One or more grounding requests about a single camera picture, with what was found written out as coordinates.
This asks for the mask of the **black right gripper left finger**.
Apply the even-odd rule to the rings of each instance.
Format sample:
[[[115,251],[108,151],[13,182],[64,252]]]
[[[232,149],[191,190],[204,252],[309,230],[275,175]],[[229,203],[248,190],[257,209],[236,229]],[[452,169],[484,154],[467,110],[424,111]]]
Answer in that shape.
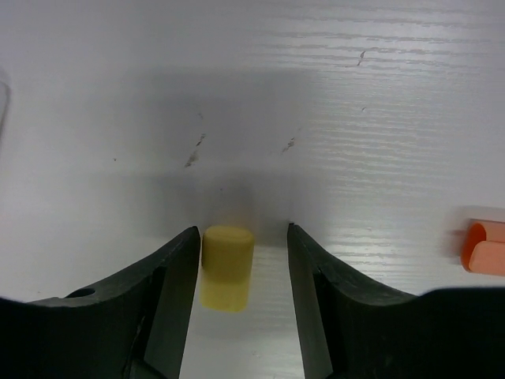
[[[200,261],[190,227],[64,298],[1,301],[4,378],[177,378]]]

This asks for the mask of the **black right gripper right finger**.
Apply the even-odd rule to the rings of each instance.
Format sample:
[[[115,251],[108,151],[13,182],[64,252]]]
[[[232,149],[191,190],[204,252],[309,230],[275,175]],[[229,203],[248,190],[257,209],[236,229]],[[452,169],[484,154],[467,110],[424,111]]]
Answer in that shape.
[[[287,231],[297,332],[307,378],[501,378],[504,290],[396,290]]]

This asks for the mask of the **yellow highlighter cap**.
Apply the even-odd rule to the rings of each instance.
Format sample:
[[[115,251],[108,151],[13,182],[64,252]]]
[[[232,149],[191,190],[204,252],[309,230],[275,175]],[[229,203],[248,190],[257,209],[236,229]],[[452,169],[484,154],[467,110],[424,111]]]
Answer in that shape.
[[[248,303],[255,240],[241,227],[216,225],[202,238],[200,301],[207,308],[241,312]]]

